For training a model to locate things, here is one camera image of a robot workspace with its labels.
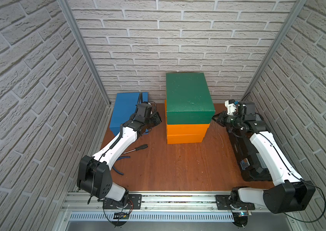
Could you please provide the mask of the left corner aluminium post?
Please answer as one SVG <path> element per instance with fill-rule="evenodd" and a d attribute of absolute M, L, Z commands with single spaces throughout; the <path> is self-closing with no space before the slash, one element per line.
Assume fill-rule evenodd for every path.
<path fill-rule="evenodd" d="M 84 57 L 84 59 L 86 61 L 86 64 L 88 65 L 88 67 L 90 69 L 90 72 L 91 72 L 91 74 L 92 74 L 92 76 L 93 76 L 93 78 L 94 78 L 94 80 L 96 82 L 96 85 L 99 88 L 99 91 L 100 91 L 100 93 L 101 93 L 101 95 L 102 95 L 102 97 L 104 99 L 104 102 L 106 103 L 106 105 L 108 107 L 110 107 L 111 106 L 111 101 L 110 101 L 110 99 L 108 97 L 108 94 L 107 94 L 107 92 L 106 92 L 106 90 L 105 90 L 105 88 L 103 86 L 103 83 L 102 83 L 102 81 L 100 79 L 99 73 L 98 73 L 98 71 L 96 69 L 96 66 L 95 66 L 94 62 L 93 62 L 93 59 L 92 59 L 91 54 L 90 54 L 90 52 L 88 50 L 86 42 L 85 42 L 85 40 L 84 40 L 84 38 L 82 36 L 81 30 L 80 30 L 80 28 L 79 28 L 79 26 L 77 24 L 77 21 L 76 21 L 74 15 L 73 15 L 71 7 L 70 7 L 68 1 L 66 1 L 66 0 L 59 0 L 58 3 L 60 5 L 60 8 L 61 8 L 61 10 L 62 10 L 62 12 L 64 14 L 64 17 L 65 17 L 65 19 L 66 19 L 66 21 L 67 21 L 73 35 L 74 35 L 75 41 L 77 42 L 77 44 L 79 46 L 79 49 L 80 49 L 80 51 L 81 51 L 81 53 L 82 53 L 82 55 L 83 55 L 83 57 Z"/>

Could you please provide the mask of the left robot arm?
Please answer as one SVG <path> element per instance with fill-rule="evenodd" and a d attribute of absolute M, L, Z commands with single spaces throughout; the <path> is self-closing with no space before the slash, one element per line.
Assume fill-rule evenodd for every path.
<path fill-rule="evenodd" d="M 136 106 L 129 120 L 120 125 L 115 138 L 93 156 L 84 156 L 79 162 L 77 187 L 98 199 L 108 198 L 125 206 L 128 190 L 112 180 L 111 170 L 122 153 L 146 130 L 162 122 L 159 113 L 149 102 Z"/>

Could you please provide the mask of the green shoebox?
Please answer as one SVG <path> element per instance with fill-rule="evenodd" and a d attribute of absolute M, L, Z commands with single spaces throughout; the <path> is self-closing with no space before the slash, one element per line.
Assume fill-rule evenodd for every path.
<path fill-rule="evenodd" d="M 204 73 L 166 74 L 166 116 L 169 125 L 209 124 L 214 103 Z"/>

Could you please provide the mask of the corner aluminium post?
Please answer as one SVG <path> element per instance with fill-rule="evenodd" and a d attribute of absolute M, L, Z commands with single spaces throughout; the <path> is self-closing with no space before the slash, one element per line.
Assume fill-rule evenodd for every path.
<path fill-rule="evenodd" d="M 306 0 L 297 0 L 295 1 L 288 17 L 286 18 L 285 22 L 283 23 L 282 27 L 280 28 L 279 32 L 277 33 L 275 39 L 271 43 L 268 51 L 266 52 L 264 58 L 262 59 L 260 65 L 258 66 L 257 70 L 255 71 L 253 77 L 251 78 L 251 81 L 249 82 L 242 98 L 241 101 L 245 101 L 250 93 L 252 92 L 255 84 L 258 82 L 260 79 L 262 73 L 265 71 L 267 65 L 273 58 L 274 54 L 278 50 L 279 46 L 285 39 L 287 33 L 289 32 L 290 28 L 294 24 L 297 16 L 299 15 L 300 11 L 306 4 Z"/>
<path fill-rule="evenodd" d="M 98 73 L 98 71 L 96 69 L 96 66 L 95 66 L 94 62 L 93 62 L 93 59 L 92 59 L 91 54 L 90 54 L 90 52 L 88 50 L 86 42 L 85 42 L 85 40 L 84 40 L 84 38 L 82 36 L 81 30 L 80 30 L 80 28 L 79 28 L 79 26 L 77 24 L 77 21 L 76 21 L 74 15 L 73 15 L 71 7 L 70 7 L 68 1 L 66 1 L 66 0 L 59 0 L 58 3 L 60 5 L 60 8 L 61 8 L 61 10 L 62 10 L 62 12 L 64 14 L 64 17 L 65 17 L 65 19 L 66 19 L 66 21 L 67 21 L 73 35 L 74 35 L 75 41 L 77 42 L 77 44 L 79 46 L 79 49 L 80 49 L 80 51 L 81 51 L 81 53 L 82 53 L 82 55 L 83 55 L 83 57 L 84 57 L 84 59 L 86 61 L 86 64 L 88 65 L 88 67 L 90 69 L 90 72 L 91 72 L 91 74 L 92 74 L 92 76 L 93 76 L 93 78 L 94 78 L 94 80 L 96 82 L 96 85 L 99 88 L 99 91 L 100 91 L 100 93 L 101 93 L 101 95 L 102 95 L 102 97 L 104 99 L 104 102 L 106 103 L 106 105 L 108 107 L 110 107 L 111 106 L 111 101 L 110 101 L 110 99 L 108 97 L 108 94 L 107 94 L 107 92 L 106 92 L 106 90 L 105 90 L 105 88 L 103 86 L 103 83 L 102 83 L 102 81 L 100 79 L 99 73 Z"/>

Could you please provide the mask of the blue handled pliers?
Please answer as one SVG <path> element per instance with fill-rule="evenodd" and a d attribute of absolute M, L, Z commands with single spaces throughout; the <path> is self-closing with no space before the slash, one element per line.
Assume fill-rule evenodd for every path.
<path fill-rule="evenodd" d="M 114 170 L 115 173 L 117 173 L 118 175 L 123 176 L 124 173 L 123 173 L 123 171 L 121 170 L 121 167 L 122 167 L 123 165 L 121 164 L 121 162 L 124 162 L 124 160 L 128 160 L 128 159 L 130 159 L 130 158 L 131 158 L 130 156 L 119 157 L 119 158 L 117 159 L 117 165 L 113 165 L 112 170 Z"/>

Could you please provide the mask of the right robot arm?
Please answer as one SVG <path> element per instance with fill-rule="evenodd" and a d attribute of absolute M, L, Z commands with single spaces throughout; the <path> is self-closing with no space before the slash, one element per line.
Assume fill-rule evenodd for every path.
<path fill-rule="evenodd" d="M 269 126 L 255 112 L 255 104 L 228 100 L 225 106 L 227 109 L 212 119 L 226 128 L 243 180 L 274 185 L 270 189 L 235 187 L 229 203 L 235 208 L 259 205 L 274 214 L 305 210 L 316 187 L 287 160 Z"/>

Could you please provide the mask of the orange shoebox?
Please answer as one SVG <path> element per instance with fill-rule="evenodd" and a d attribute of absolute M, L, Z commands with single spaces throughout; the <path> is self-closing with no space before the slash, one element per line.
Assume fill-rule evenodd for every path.
<path fill-rule="evenodd" d="M 177 124 L 169 125 L 167 115 L 167 101 L 165 100 L 167 135 L 205 135 L 210 124 Z"/>
<path fill-rule="evenodd" d="M 203 134 L 167 135 L 167 144 L 201 143 L 204 137 Z"/>

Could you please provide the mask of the blue shoebox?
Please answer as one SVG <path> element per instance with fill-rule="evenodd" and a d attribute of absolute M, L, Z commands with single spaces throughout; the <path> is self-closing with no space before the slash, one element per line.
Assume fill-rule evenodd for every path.
<path fill-rule="evenodd" d="M 135 112 L 139 94 L 139 92 L 117 94 L 109 126 L 114 136 L 119 134 L 120 125 L 128 121 L 130 116 Z"/>

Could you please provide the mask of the right corner aluminium post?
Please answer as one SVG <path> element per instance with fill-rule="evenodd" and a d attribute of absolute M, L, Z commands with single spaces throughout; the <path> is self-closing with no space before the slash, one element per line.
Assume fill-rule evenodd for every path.
<path fill-rule="evenodd" d="M 286 18 L 285 22 L 283 23 L 282 27 L 280 28 L 279 32 L 277 33 L 275 39 L 271 43 L 268 51 L 266 52 L 264 58 L 262 59 L 260 65 L 258 66 L 257 70 L 255 71 L 253 77 L 251 78 L 251 81 L 249 82 L 242 98 L 241 101 L 245 101 L 250 93 L 252 92 L 255 84 L 258 82 L 260 79 L 262 73 L 265 71 L 267 65 L 273 58 L 274 54 L 278 50 L 279 46 L 285 39 L 287 33 L 289 32 L 290 28 L 294 24 L 297 16 L 299 15 L 300 11 L 306 4 L 306 0 L 297 0 L 295 1 L 288 17 Z"/>

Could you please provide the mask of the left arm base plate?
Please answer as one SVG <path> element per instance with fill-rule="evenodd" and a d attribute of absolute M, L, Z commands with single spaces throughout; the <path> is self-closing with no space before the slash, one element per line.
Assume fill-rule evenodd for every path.
<path fill-rule="evenodd" d="M 142 195 L 141 194 L 126 194 L 120 201 L 111 198 L 104 198 L 103 209 L 119 209 L 129 211 L 131 208 L 138 210 L 141 207 Z"/>

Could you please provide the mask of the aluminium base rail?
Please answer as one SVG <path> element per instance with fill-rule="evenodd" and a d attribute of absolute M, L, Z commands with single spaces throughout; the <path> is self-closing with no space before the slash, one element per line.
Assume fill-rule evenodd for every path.
<path fill-rule="evenodd" d="M 270 214 L 263 206 L 255 210 L 218 210 L 216 195 L 230 194 L 229 191 L 209 192 L 131 192 L 141 194 L 141 207 L 129 211 L 103 209 L 102 199 L 90 198 L 84 191 L 70 192 L 61 207 L 61 221 L 171 221 L 171 222 L 233 222 L 235 217 Z"/>

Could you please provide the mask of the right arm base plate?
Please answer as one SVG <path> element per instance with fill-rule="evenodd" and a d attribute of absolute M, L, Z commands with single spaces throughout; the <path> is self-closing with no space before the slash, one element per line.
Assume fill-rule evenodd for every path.
<path fill-rule="evenodd" d="M 237 200 L 236 196 L 230 194 L 216 195 L 218 210 L 255 210 L 255 205 Z"/>

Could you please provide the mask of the orange shoebox front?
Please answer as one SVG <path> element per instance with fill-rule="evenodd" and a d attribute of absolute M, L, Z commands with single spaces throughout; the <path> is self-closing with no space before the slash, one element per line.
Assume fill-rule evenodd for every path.
<path fill-rule="evenodd" d="M 169 125 L 167 115 L 167 101 L 165 100 L 167 135 L 205 135 L 210 124 L 177 124 Z"/>

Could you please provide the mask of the black handled screwdriver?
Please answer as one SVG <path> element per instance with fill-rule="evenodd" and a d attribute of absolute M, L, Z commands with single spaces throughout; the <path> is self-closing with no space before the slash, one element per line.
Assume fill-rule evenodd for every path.
<path fill-rule="evenodd" d="M 128 153 L 131 153 L 131 152 L 144 150 L 144 149 L 146 149 L 146 148 L 148 148 L 148 145 L 147 145 L 147 144 L 143 144 L 143 145 L 141 145 L 141 146 L 139 146 L 139 147 L 136 147 L 136 148 L 133 149 L 133 150 L 130 150 L 130 151 L 124 152 L 124 154 L 128 154 Z"/>

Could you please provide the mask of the orange shoebox rear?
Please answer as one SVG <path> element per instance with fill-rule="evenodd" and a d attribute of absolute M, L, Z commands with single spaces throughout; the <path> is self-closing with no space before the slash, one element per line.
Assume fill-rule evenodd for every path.
<path fill-rule="evenodd" d="M 201 143 L 204 137 L 203 134 L 167 135 L 167 144 Z"/>

